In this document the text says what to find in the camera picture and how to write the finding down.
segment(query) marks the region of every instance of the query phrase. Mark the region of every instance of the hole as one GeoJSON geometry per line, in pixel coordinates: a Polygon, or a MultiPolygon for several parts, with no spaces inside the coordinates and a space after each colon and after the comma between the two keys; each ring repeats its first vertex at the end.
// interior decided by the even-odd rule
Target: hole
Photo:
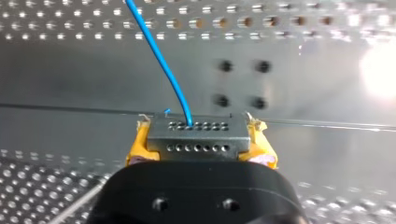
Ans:
{"type": "Polygon", "coordinates": [[[264,12],[265,7],[263,4],[256,4],[251,7],[251,10],[256,13],[264,12]]]}
{"type": "Polygon", "coordinates": [[[64,28],[66,28],[67,30],[73,30],[74,29],[74,24],[71,21],[67,21],[64,23],[64,28]]]}
{"type": "Polygon", "coordinates": [[[239,205],[239,203],[233,199],[226,199],[224,200],[224,202],[222,203],[223,208],[225,210],[231,211],[231,212],[235,212],[237,210],[239,210],[241,207],[239,205]]]}
{"type": "Polygon", "coordinates": [[[204,21],[201,18],[193,18],[189,21],[189,26],[192,29],[201,29],[204,26],[204,21]]]}
{"type": "Polygon", "coordinates": [[[181,7],[178,9],[178,13],[180,13],[180,15],[187,15],[190,13],[190,8],[187,6],[181,7]]]}
{"type": "Polygon", "coordinates": [[[321,19],[321,22],[323,24],[325,24],[325,25],[331,25],[332,24],[332,17],[330,17],[330,16],[323,17],[321,19]]]}
{"type": "Polygon", "coordinates": [[[163,212],[169,207],[168,201],[165,198],[157,198],[152,202],[152,209],[157,212],[163,212]]]}
{"type": "Polygon", "coordinates": [[[159,33],[157,34],[157,39],[159,39],[159,40],[165,40],[165,38],[166,38],[166,33],[165,33],[165,32],[159,32],[159,33]]]}
{"type": "Polygon", "coordinates": [[[239,10],[239,6],[238,5],[227,6],[227,12],[228,13],[236,13],[238,10],[239,10]]]}
{"type": "Polygon", "coordinates": [[[230,105],[230,101],[225,95],[215,95],[213,100],[215,105],[219,105],[221,107],[227,107],[230,105]]]}
{"type": "Polygon", "coordinates": [[[157,7],[156,12],[157,15],[165,15],[166,7],[157,7]]]}
{"type": "Polygon", "coordinates": [[[260,61],[256,65],[256,71],[261,73],[267,73],[271,70],[271,64],[267,61],[260,61]]]}
{"type": "Polygon", "coordinates": [[[191,145],[186,145],[184,147],[184,149],[186,149],[186,151],[191,151],[192,150],[192,146],[191,145]]]}
{"type": "Polygon", "coordinates": [[[174,147],[172,145],[167,145],[166,150],[173,151],[174,147]]]}
{"type": "Polygon", "coordinates": [[[276,37],[279,39],[286,39],[288,37],[291,37],[291,34],[288,31],[280,31],[276,32],[276,37]]]}
{"type": "Polygon", "coordinates": [[[202,146],[201,145],[195,145],[194,150],[195,151],[201,151],[202,150],[202,146]]]}
{"type": "Polygon", "coordinates": [[[202,7],[202,13],[204,14],[211,14],[214,11],[212,6],[204,6],[202,7]]]}
{"type": "Polygon", "coordinates": [[[87,30],[91,30],[93,27],[93,23],[92,21],[84,21],[84,23],[82,23],[82,26],[87,30]]]}
{"type": "Polygon", "coordinates": [[[173,18],[166,22],[166,27],[169,29],[179,29],[181,27],[181,23],[178,19],[173,18]]]}
{"type": "Polygon", "coordinates": [[[305,31],[303,32],[304,36],[307,38],[315,38],[318,37],[318,32],[316,31],[305,31]]]}
{"type": "Polygon", "coordinates": [[[290,11],[293,9],[293,5],[289,3],[282,3],[279,4],[279,9],[282,11],[290,11]]]}
{"type": "Polygon", "coordinates": [[[124,29],[127,29],[127,30],[134,29],[134,23],[131,20],[123,21],[122,26],[124,29]]]}
{"type": "Polygon", "coordinates": [[[306,4],[310,9],[320,9],[320,3],[308,3],[306,4]]]}
{"type": "Polygon", "coordinates": [[[263,20],[263,25],[266,27],[277,26],[278,18],[277,17],[267,17],[263,20]]]}
{"type": "Polygon", "coordinates": [[[219,147],[218,145],[214,145],[214,146],[212,147],[212,150],[213,150],[213,151],[219,151],[219,150],[220,150],[220,147],[219,147]]]}
{"type": "Polygon", "coordinates": [[[121,16],[122,15],[122,10],[121,8],[117,7],[116,9],[113,10],[113,14],[115,16],[121,16]]]}
{"type": "Polygon", "coordinates": [[[225,28],[228,22],[225,18],[217,18],[213,21],[213,26],[216,28],[225,28]]]}
{"type": "Polygon", "coordinates": [[[105,29],[112,29],[114,27],[114,21],[107,20],[103,22],[103,28],[105,29]]]}
{"type": "Polygon", "coordinates": [[[233,64],[230,61],[225,60],[220,63],[219,69],[223,72],[231,72],[233,70],[233,64]]]}
{"type": "Polygon", "coordinates": [[[238,20],[238,26],[242,28],[250,27],[253,24],[253,19],[250,17],[241,18],[238,20]]]}
{"type": "Polygon", "coordinates": [[[227,145],[222,146],[221,151],[228,151],[230,150],[230,147],[227,145]]]}
{"type": "Polygon", "coordinates": [[[157,27],[157,22],[154,19],[148,19],[145,21],[145,24],[149,29],[155,29],[157,27]]]}
{"type": "Polygon", "coordinates": [[[251,105],[256,109],[264,109],[265,107],[267,107],[267,103],[261,97],[254,97],[251,105]]]}
{"type": "Polygon", "coordinates": [[[294,17],[291,19],[291,21],[296,24],[296,25],[305,25],[306,24],[306,19],[305,17],[294,17]]]}
{"type": "Polygon", "coordinates": [[[176,145],[176,151],[181,151],[182,148],[183,148],[182,145],[176,145]]]}

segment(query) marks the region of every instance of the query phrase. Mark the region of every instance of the screw hole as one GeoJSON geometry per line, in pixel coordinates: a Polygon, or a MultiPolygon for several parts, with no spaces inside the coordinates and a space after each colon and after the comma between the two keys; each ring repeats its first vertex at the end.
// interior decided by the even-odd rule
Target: screw hole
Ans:
{"type": "Polygon", "coordinates": [[[219,105],[221,107],[227,107],[230,105],[230,101],[225,95],[216,95],[214,101],[215,101],[215,105],[219,105]]]}
{"type": "Polygon", "coordinates": [[[255,97],[252,100],[252,106],[256,109],[264,109],[267,106],[267,103],[261,97],[255,97]]]}
{"type": "Polygon", "coordinates": [[[152,208],[158,212],[165,211],[168,208],[168,206],[169,206],[168,201],[165,198],[157,198],[152,203],[152,208]]]}
{"type": "Polygon", "coordinates": [[[225,210],[231,211],[231,212],[235,212],[237,210],[239,210],[241,207],[239,205],[239,203],[233,199],[226,199],[224,200],[224,202],[222,203],[223,208],[225,210]]]}
{"type": "Polygon", "coordinates": [[[219,65],[219,69],[223,72],[231,72],[233,70],[233,64],[228,60],[223,61],[219,65]]]}
{"type": "Polygon", "coordinates": [[[271,69],[271,64],[267,61],[260,61],[256,65],[256,70],[261,73],[267,73],[271,69]]]}

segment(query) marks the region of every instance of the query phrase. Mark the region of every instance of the blue wire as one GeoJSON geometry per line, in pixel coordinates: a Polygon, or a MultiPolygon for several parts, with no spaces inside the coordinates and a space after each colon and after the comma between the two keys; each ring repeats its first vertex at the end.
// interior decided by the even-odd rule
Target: blue wire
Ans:
{"type": "Polygon", "coordinates": [[[180,101],[181,107],[184,111],[184,116],[186,117],[187,124],[192,126],[192,116],[189,108],[189,104],[187,104],[186,98],[184,98],[183,91],[177,84],[177,80],[172,74],[171,69],[169,68],[168,64],[165,61],[165,58],[161,54],[160,49],[158,48],[157,44],[155,43],[154,38],[152,37],[151,33],[149,32],[149,28],[146,26],[145,21],[140,16],[139,12],[137,11],[136,6],[134,5],[133,0],[126,0],[125,1],[128,8],[131,10],[132,14],[134,15],[134,19],[137,21],[140,29],[143,32],[143,35],[148,41],[149,46],[151,47],[152,52],[154,53],[155,57],[157,58],[158,62],[160,63],[161,68],[165,72],[166,76],[168,77],[169,81],[172,84],[173,89],[177,95],[178,100],[180,101]]]}

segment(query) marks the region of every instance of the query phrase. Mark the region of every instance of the stainless steel panel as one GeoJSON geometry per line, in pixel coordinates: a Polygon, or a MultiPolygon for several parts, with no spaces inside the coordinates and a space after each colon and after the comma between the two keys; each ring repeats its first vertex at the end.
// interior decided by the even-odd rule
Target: stainless steel panel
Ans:
{"type": "MultiPolygon", "coordinates": [[[[0,103],[181,112],[121,1],[27,2],[0,8],[0,103]]],[[[373,43],[394,37],[393,1],[137,4],[194,114],[396,123],[394,101],[369,91],[389,86],[367,87],[373,74],[361,71],[368,51],[381,48],[373,43]],[[230,72],[219,70],[223,60],[230,72]],[[256,70],[259,61],[269,63],[268,73],[256,70]],[[216,94],[229,106],[215,105],[216,94]]],[[[382,65],[376,82],[393,83],[382,65]]]]}

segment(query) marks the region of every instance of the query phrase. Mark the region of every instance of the black mounting hole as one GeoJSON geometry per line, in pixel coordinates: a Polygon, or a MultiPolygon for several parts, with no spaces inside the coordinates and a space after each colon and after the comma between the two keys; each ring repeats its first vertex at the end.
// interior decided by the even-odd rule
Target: black mounting hole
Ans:
{"type": "Polygon", "coordinates": [[[182,148],[183,148],[182,145],[176,145],[176,151],[181,151],[182,148]]]}
{"type": "Polygon", "coordinates": [[[166,149],[168,149],[168,151],[172,151],[173,150],[173,146],[172,145],[168,145],[168,146],[166,146],[166,149]]]}
{"type": "Polygon", "coordinates": [[[256,70],[261,73],[267,73],[271,69],[271,64],[267,61],[260,61],[256,65],[256,70]]]}
{"type": "Polygon", "coordinates": [[[230,150],[230,147],[228,145],[224,145],[221,148],[221,151],[228,151],[228,150],[230,150]]]}
{"type": "Polygon", "coordinates": [[[214,103],[215,105],[219,105],[221,107],[227,107],[230,105],[230,101],[225,95],[215,95],[214,103]]]}
{"type": "Polygon", "coordinates": [[[254,97],[251,101],[251,105],[256,109],[264,109],[265,107],[267,107],[267,103],[261,97],[254,97]]]}
{"type": "Polygon", "coordinates": [[[213,150],[213,151],[219,151],[219,150],[220,150],[220,147],[219,147],[218,145],[214,145],[214,146],[212,147],[212,150],[213,150]]]}
{"type": "Polygon", "coordinates": [[[169,207],[168,201],[165,198],[156,198],[152,202],[152,209],[157,212],[163,212],[169,207]]]}
{"type": "Polygon", "coordinates": [[[225,60],[220,63],[219,69],[223,72],[231,72],[233,70],[233,64],[230,61],[225,60]]]}
{"type": "Polygon", "coordinates": [[[194,150],[195,151],[201,151],[202,146],[201,145],[195,145],[194,150]]]}
{"type": "Polygon", "coordinates": [[[235,212],[241,208],[239,206],[239,203],[237,201],[235,201],[234,199],[226,199],[226,200],[224,200],[222,205],[225,210],[228,210],[231,212],[235,212]]]}

